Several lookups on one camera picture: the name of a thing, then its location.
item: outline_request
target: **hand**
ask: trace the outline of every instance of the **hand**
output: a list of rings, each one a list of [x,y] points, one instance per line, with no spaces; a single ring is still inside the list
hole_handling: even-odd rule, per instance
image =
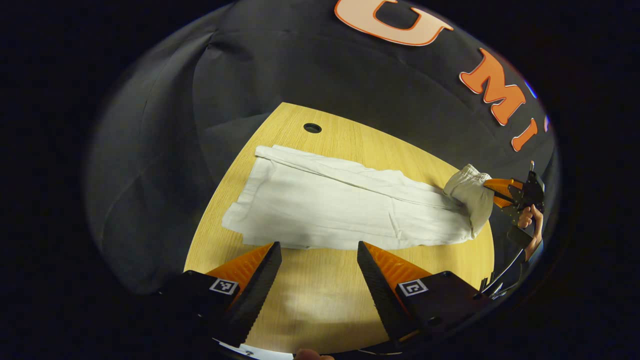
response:
[[[320,356],[316,351],[309,348],[301,348],[296,353],[296,357],[293,360],[335,360],[333,356],[323,355]]]
[[[524,249],[525,261],[529,261],[531,255],[533,255],[538,248],[538,245],[540,245],[540,241],[542,241],[542,221],[544,216],[538,209],[536,209],[535,205],[531,205],[531,207],[527,206],[522,210],[522,214],[520,214],[520,218],[518,219],[518,227],[524,229],[531,225],[532,217],[536,219],[536,229],[533,232],[533,239]]]

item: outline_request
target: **white pants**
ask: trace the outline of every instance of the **white pants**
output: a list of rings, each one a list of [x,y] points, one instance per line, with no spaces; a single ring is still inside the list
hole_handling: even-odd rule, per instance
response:
[[[442,191],[400,171],[277,145],[258,146],[255,155],[222,220],[245,244],[355,250],[360,240],[383,249],[461,243],[491,215],[493,192],[482,187],[490,177],[471,165]]]

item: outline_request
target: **cable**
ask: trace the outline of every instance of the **cable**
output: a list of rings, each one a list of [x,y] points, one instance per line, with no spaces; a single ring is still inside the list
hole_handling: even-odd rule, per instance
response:
[[[509,268],[511,267],[511,265],[513,265],[513,263],[516,262],[516,259],[520,256],[520,254],[522,254],[522,252],[524,251],[524,249],[520,249],[520,252],[518,253],[518,255],[515,256],[515,258],[513,258],[513,260],[511,260],[511,264],[509,264],[509,266],[507,266],[501,273],[500,275],[498,275],[498,277],[496,277],[491,284],[487,285],[483,291],[480,291],[481,293],[484,293],[485,291],[487,291],[490,287],[493,286],[493,284],[495,284],[496,281],[498,281],[498,279],[500,279],[501,276],[504,275],[504,273],[507,272],[507,270],[509,270]]]

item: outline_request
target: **orange letter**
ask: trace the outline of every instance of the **orange letter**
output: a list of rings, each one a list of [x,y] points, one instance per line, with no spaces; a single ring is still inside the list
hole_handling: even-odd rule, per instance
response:
[[[486,50],[480,48],[484,59],[472,72],[461,72],[460,80],[476,94],[483,91],[482,84],[487,80],[484,102],[503,99],[498,104],[491,105],[493,117],[505,126],[513,113],[525,103],[524,94],[518,85],[504,86],[504,69],[502,65]]]
[[[412,27],[394,28],[376,18],[378,9],[384,3],[397,3],[397,0],[339,0],[334,11],[338,19],[356,30],[404,45],[428,45],[442,29],[453,30],[444,21],[416,8],[411,8],[418,14]]]
[[[527,129],[520,135],[511,139],[511,146],[513,146],[513,150],[520,151],[525,142],[529,141],[529,139],[538,133],[538,125],[536,125],[536,121],[531,118],[531,123],[527,126]]]

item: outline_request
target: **round wooden table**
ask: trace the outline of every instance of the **round wooden table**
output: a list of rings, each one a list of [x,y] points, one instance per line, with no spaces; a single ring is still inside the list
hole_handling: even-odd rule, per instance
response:
[[[306,123],[320,133],[303,129]],[[282,145],[377,170],[400,170],[415,181],[443,188],[458,169],[400,139],[357,122],[282,103],[253,134],[216,189],[191,242],[184,269],[206,273],[256,249],[242,234],[222,228],[255,162],[258,145]],[[391,250],[432,274],[450,270],[479,288],[493,271],[493,238],[487,222],[479,236],[455,245]],[[295,352],[342,352],[387,341],[355,250],[282,249],[282,264],[246,344]]]

